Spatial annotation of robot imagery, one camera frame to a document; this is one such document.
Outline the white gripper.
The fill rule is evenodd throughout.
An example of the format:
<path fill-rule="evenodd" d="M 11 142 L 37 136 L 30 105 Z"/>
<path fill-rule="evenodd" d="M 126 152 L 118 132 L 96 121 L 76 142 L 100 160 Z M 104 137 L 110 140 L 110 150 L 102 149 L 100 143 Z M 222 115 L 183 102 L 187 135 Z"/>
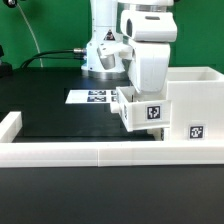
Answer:
<path fill-rule="evenodd" d="M 128 76 L 140 94 L 159 93 L 170 60 L 170 42 L 177 37 L 171 12 L 124 10 L 120 29 L 131 48 Z"/>

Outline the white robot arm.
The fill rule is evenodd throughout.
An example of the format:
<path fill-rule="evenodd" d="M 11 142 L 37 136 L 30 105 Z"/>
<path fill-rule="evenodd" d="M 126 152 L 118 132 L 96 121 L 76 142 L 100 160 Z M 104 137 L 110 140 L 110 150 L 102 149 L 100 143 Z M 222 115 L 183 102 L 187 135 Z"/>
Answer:
<path fill-rule="evenodd" d="M 174 0 L 90 0 L 92 37 L 82 72 L 114 79 L 127 76 L 138 93 L 162 90 L 177 26 Z"/>

